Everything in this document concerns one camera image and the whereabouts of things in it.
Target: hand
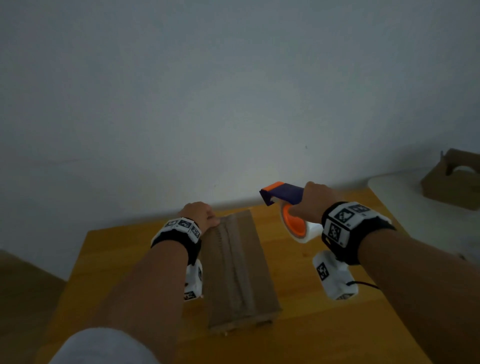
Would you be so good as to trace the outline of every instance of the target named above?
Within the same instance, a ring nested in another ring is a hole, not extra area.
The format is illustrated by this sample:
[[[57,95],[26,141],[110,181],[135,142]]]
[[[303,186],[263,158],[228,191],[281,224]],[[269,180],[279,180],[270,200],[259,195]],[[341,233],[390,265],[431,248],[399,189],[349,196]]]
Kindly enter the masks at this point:
[[[209,228],[213,228],[220,223],[220,218],[215,216],[212,207],[204,202],[186,204],[182,211],[178,213],[178,216],[195,221],[202,231],[202,235]]]
[[[344,199],[339,192],[324,184],[308,182],[303,189],[301,202],[290,207],[288,213],[305,221],[321,224],[324,212],[334,203],[341,201]]]

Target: orange tape core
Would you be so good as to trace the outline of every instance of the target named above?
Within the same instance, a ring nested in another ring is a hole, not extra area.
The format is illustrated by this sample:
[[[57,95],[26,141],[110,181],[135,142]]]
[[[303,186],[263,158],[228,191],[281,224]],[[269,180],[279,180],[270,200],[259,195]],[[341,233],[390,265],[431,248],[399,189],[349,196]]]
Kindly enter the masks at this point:
[[[297,237],[303,238],[307,234],[307,225],[305,221],[296,217],[291,216],[288,213],[288,209],[292,206],[291,204],[284,204],[282,207],[282,217],[285,221],[285,225],[294,233]]]

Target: wristband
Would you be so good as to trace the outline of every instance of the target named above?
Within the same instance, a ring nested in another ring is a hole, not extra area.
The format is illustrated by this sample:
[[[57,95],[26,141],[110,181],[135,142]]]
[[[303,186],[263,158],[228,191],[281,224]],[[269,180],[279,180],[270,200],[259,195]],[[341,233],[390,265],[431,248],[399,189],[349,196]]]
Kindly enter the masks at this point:
[[[188,253],[188,264],[194,265],[202,247],[200,235],[202,231],[195,221],[189,218],[174,218],[153,237],[150,248],[165,240],[174,240],[182,244]]]
[[[359,204],[338,202],[322,216],[322,240],[336,258],[348,265],[360,264],[358,249],[371,232],[381,229],[396,230],[389,218]]]

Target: torn cardboard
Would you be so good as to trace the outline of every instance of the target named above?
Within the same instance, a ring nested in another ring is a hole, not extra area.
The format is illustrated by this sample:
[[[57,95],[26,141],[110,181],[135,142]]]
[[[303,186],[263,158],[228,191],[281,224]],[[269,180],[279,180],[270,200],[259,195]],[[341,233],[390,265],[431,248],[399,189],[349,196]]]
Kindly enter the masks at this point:
[[[212,332],[274,320],[281,311],[250,211],[202,238],[203,293]]]
[[[455,170],[470,167],[472,171]],[[438,164],[421,180],[425,197],[447,204],[478,210],[480,208],[480,155],[449,149]]]

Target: person's left hand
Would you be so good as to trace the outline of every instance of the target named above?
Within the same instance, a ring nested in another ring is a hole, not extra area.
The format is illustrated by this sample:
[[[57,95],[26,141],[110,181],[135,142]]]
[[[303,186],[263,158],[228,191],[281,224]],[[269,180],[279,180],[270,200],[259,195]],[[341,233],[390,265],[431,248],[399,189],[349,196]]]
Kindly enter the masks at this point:
[[[220,223],[220,218],[215,216],[212,207],[205,202],[186,204],[182,211],[178,213],[178,217],[189,218],[195,221],[202,231],[202,235],[205,234],[209,228],[213,228]]]

